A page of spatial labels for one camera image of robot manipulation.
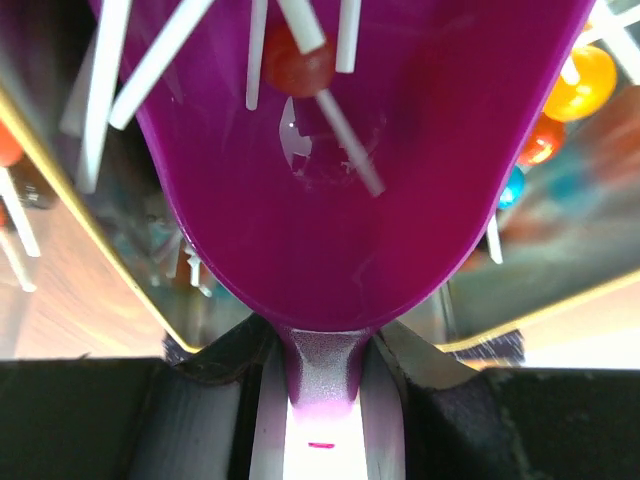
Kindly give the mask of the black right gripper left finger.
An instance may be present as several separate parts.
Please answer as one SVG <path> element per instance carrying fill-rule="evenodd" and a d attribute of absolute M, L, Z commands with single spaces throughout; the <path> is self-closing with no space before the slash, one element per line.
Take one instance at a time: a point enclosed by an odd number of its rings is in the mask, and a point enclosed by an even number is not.
<path fill-rule="evenodd" d="M 1 365 L 5 479 L 245 479 L 274 329 L 251 316 L 186 361 Z"/>

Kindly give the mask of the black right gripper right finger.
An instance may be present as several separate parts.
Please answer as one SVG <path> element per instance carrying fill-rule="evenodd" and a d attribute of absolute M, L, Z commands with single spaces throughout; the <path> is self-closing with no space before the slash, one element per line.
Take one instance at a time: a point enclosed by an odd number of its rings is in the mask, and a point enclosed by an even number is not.
<path fill-rule="evenodd" d="M 638 372 L 476 371 L 399 322 L 373 340 L 400 397 L 406 478 L 638 478 Z"/>

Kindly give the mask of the purple plastic scoop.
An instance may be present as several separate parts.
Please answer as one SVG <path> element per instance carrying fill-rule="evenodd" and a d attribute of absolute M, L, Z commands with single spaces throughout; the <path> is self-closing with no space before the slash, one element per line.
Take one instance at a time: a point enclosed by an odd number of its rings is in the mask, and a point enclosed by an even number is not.
<path fill-rule="evenodd" d="M 362 349 L 481 236 L 588 1 L 366 1 L 355 69 L 302 57 L 266 15 L 245 105 L 251 5 L 216 1 L 138 109 L 161 184 L 215 278 L 278 331 L 311 444 L 338 444 Z"/>

